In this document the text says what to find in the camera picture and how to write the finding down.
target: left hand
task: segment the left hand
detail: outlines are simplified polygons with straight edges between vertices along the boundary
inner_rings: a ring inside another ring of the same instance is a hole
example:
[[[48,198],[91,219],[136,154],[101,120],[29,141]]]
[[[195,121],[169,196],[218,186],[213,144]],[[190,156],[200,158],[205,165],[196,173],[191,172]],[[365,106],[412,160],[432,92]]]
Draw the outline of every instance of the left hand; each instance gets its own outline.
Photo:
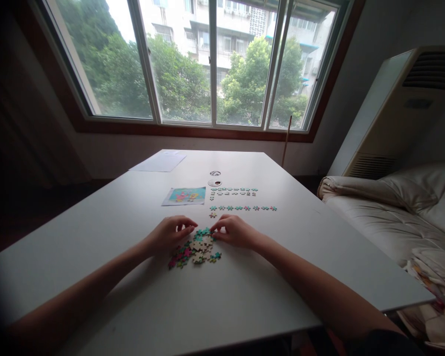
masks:
[[[167,217],[138,245],[142,249],[142,253],[154,256],[175,247],[197,226],[197,223],[184,215]]]

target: small round object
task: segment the small round object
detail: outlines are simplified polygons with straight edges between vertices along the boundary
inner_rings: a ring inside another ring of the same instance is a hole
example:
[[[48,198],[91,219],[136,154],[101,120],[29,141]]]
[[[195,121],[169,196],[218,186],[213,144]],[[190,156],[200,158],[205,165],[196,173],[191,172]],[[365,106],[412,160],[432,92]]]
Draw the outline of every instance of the small round object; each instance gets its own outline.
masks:
[[[208,182],[210,186],[220,186],[222,183],[219,179],[212,179]]]

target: broom handle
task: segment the broom handle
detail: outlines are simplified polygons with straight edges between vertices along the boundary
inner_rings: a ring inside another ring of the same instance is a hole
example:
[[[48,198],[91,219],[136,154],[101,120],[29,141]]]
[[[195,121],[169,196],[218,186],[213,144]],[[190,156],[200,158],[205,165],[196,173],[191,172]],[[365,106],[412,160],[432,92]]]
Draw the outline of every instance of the broom handle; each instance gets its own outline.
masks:
[[[292,115],[290,115],[290,121],[288,122],[287,137],[285,138],[285,146],[283,147],[282,168],[283,168],[283,162],[285,161],[285,151],[287,150],[288,134],[290,133],[291,125],[292,125]]]

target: air conditioner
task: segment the air conditioner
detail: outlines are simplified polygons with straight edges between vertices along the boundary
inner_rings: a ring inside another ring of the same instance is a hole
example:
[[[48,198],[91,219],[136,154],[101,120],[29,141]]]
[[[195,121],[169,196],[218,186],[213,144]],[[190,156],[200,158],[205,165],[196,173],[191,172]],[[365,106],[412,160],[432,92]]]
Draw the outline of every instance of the air conditioner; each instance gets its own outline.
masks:
[[[383,62],[329,176],[378,179],[445,108],[445,46],[413,49]]]

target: tree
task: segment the tree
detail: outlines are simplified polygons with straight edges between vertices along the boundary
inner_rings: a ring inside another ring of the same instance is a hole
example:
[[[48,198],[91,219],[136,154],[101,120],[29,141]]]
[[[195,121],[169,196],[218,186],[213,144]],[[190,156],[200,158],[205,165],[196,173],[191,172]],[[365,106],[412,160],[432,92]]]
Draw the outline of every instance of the tree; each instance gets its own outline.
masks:
[[[210,121],[210,89],[203,66],[180,53],[161,35],[148,37],[162,115],[177,120]]]
[[[222,115],[227,123],[259,125],[267,85],[271,45],[262,38],[254,39],[246,58],[233,53],[231,70],[221,83],[223,90]],[[307,107],[305,95],[293,96],[301,85],[302,50],[295,38],[285,43],[280,67],[272,122],[286,126],[290,115],[301,117]]]
[[[231,69],[221,82],[224,122],[259,125],[269,63],[270,45],[263,38],[249,44],[246,58],[232,54]]]
[[[95,90],[102,113],[152,117],[135,42],[126,43],[120,34],[114,34],[97,58],[106,77]]]
[[[137,46],[125,42],[105,0],[58,0],[86,76],[104,115],[151,117]],[[162,114],[209,120],[209,85],[203,66],[161,36],[148,38]]]

